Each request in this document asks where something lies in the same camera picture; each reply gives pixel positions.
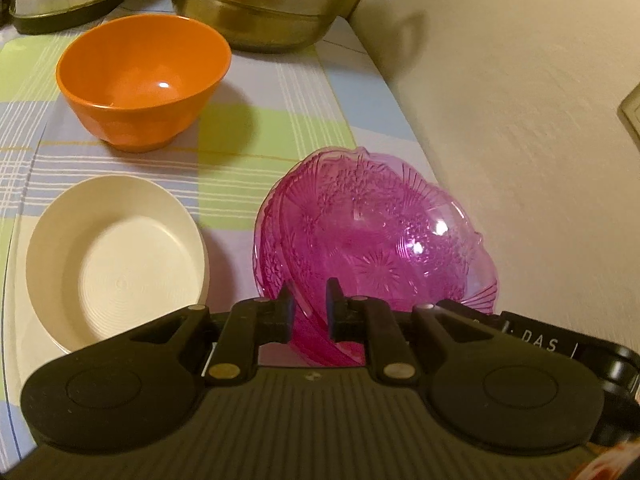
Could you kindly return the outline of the pink glass plate floral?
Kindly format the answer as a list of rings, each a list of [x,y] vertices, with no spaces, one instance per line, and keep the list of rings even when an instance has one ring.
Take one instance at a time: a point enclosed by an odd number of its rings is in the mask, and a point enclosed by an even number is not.
[[[326,282],[395,311],[452,299],[491,314],[498,273],[462,206],[408,162],[365,148],[320,148],[269,191],[254,226],[259,291],[295,298],[291,346],[319,366],[362,364],[361,344],[334,342]]]

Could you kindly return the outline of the orange plastic bowl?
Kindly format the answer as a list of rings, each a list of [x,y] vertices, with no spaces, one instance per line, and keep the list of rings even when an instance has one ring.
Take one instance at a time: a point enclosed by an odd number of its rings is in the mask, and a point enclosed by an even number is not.
[[[170,143],[197,119],[227,75],[228,41],[210,26],[163,13],[115,18],[78,36],[55,79],[81,125],[124,152]]]

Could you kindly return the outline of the white plastic bowl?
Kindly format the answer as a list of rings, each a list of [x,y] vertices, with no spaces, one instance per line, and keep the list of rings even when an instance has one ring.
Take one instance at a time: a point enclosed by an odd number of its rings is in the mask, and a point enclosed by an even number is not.
[[[36,317],[65,352],[201,304],[209,285],[186,207],[152,181],[117,174],[76,183],[47,206],[25,274]]]

